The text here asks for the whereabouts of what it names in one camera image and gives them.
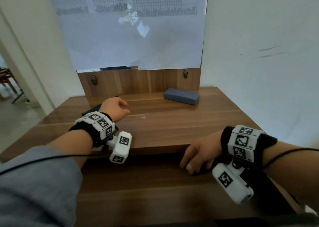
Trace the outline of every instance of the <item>gray sleeve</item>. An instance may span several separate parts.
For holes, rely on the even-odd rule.
[[[63,155],[35,147],[3,164],[0,172],[32,160]],[[73,226],[81,170],[71,158],[50,159],[0,175],[0,226]]]

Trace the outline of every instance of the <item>hand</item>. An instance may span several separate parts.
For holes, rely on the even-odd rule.
[[[198,173],[202,164],[206,162],[205,167],[206,169],[209,169],[213,164],[213,160],[222,154],[220,144],[222,132],[223,131],[221,130],[196,139],[186,149],[180,167],[184,168],[186,166],[188,173],[193,174],[194,172]]]
[[[126,109],[127,106],[128,104],[120,97],[108,98],[102,103],[99,112],[108,114],[113,122],[118,122],[130,113]]]

